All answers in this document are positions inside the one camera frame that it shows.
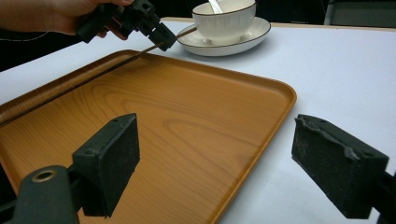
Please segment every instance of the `white plate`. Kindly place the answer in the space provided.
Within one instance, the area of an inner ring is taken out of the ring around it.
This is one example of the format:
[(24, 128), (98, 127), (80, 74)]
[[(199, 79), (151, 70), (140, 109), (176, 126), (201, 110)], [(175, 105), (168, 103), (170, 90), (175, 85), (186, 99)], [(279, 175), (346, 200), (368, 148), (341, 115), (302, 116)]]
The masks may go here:
[[(190, 30), (195, 25), (191, 25), (180, 33)], [(256, 17), (253, 24), (247, 30), (247, 32), (242, 36), (238, 43), (228, 45), (228, 46), (216, 46), (212, 42), (204, 38), (199, 31), (192, 32), (191, 34), (184, 35), (180, 37), (177, 41), (183, 46), (183, 48), (193, 54), (198, 54), (202, 56), (225, 56), (236, 54), (248, 49), (255, 47), (260, 44), (265, 35), (271, 30), (271, 24), (262, 19)]]

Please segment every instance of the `spoon handle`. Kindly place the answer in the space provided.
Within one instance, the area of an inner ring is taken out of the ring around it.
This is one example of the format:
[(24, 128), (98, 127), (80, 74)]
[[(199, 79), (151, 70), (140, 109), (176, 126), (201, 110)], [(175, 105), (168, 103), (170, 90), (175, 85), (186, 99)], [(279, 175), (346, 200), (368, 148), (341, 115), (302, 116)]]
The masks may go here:
[(222, 13), (222, 10), (221, 10), (221, 8), (220, 8), (220, 6), (219, 6), (219, 4), (218, 4), (218, 1), (216, 1), (216, 0), (209, 0), (209, 4), (210, 4), (210, 6), (212, 6), (213, 12), (214, 12), (215, 14), (220, 14), (220, 13)]

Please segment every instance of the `wood grain pattern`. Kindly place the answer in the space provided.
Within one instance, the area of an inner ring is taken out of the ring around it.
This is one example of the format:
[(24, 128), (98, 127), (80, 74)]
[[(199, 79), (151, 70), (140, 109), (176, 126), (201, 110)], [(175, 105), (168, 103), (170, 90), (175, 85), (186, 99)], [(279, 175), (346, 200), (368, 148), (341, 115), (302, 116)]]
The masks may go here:
[[(73, 76), (92, 77), (99, 64)], [(65, 83), (52, 85), (76, 85)], [(5, 123), (1, 162), (16, 189), (35, 169), (69, 166), (110, 119), (135, 112), (141, 161), (113, 217), (80, 215), (81, 223), (214, 223), (295, 100), (278, 81), (146, 54)]]

